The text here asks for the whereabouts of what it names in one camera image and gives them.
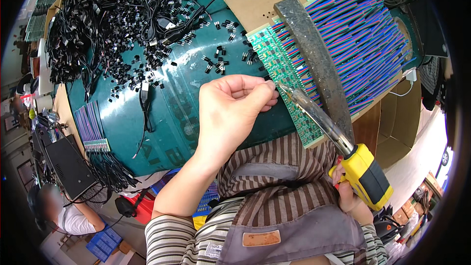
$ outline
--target apron patch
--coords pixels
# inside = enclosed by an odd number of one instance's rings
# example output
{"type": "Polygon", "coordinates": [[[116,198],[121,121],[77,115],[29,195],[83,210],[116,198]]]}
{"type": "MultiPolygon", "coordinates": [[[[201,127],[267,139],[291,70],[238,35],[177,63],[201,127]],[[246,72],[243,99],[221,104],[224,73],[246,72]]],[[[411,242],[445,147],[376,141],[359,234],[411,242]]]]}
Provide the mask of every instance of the apron patch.
{"type": "Polygon", "coordinates": [[[242,236],[242,245],[244,247],[261,247],[275,245],[281,242],[279,230],[266,233],[244,233],[242,236]]]}
{"type": "Polygon", "coordinates": [[[204,251],[204,255],[211,258],[219,258],[221,254],[222,246],[217,246],[213,243],[209,243],[204,251]]]}

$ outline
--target red plastic stool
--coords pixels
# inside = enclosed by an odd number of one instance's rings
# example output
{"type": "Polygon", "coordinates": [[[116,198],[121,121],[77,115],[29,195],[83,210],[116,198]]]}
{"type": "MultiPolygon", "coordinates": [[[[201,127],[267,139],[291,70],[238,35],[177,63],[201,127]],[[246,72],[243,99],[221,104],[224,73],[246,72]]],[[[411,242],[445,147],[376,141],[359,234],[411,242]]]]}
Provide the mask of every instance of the red plastic stool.
{"type": "MultiPolygon", "coordinates": [[[[136,194],[133,198],[125,197],[128,201],[132,204],[135,204],[141,194],[136,194]]],[[[136,217],[134,217],[137,221],[141,222],[142,224],[147,224],[150,221],[152,216],[152,211],[154,210],[154,200],[156,198],[147,191],[144,198],[142,199],[141,203],[139,203],[138,207],[136,208],[136,217]]]]}

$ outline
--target yellow soldering iron handle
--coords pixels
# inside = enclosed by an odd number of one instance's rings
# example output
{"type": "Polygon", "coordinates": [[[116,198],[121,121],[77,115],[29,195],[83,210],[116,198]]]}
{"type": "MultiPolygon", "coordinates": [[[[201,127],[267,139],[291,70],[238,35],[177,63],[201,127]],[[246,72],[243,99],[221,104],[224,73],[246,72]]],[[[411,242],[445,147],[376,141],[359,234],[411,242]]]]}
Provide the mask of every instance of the yellow soldering iron handle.
{"type": "MultiPolygon", "coordinates": [[[[364,144],[357,144],[347,159],[340,162],[345,169],[345,176],[339,182],[348,180],[357,195],[370,208],[380,210],[392,195],[392,187],[381,167],[374,160],[373,154],[364,144]]],[[[329,176],[337,166],[329,170],[329,176]]]]}

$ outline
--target yellow ball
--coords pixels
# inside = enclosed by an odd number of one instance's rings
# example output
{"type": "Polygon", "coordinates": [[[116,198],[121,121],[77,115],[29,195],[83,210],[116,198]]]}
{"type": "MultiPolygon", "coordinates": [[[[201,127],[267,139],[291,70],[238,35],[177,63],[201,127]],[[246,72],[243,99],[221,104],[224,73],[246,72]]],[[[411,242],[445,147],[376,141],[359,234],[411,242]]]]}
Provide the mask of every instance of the yellow ball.
{"type": "Polygon", "coordinates": [[[36,117],[36,113],[34,112],[34,109],[30,109],[30,119],[33,120],[36,117]]]}

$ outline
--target brown striped shirt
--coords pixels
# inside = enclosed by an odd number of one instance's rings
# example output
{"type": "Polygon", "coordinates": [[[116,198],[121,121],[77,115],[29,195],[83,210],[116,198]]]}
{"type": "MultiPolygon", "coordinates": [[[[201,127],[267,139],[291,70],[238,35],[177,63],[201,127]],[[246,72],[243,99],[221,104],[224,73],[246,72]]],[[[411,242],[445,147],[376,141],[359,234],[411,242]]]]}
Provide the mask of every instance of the brown striped shirt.
{"type": "MultiPolygon", "coordinates": [[[[187,219],[163,215],[145,227],[147,265],[215,264],[229,227],[244,198],[228,199],[214,208],[215,214],[196,231],[187,219]]],[[[373,225],[362,226],[366,240],[366,264],[386,264],[386,251],[373,225]]],[[[354,251],[332,252],[345,265],[354,264],[354,251]]]]}

